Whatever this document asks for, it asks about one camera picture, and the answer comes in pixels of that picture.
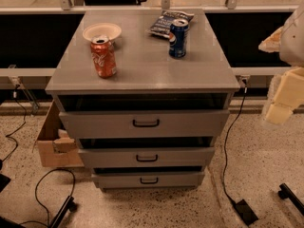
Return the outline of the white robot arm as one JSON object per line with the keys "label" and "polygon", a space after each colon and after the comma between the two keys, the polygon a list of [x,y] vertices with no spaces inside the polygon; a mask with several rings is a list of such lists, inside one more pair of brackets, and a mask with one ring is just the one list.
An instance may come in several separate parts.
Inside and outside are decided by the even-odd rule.
{"label": "white robot arm", "polygon": [[304,3],[258,49],[278,52],[280,60],[291,66],[282,75],[273,77],[262,110],[265,124],[282,125],[304,104]]}

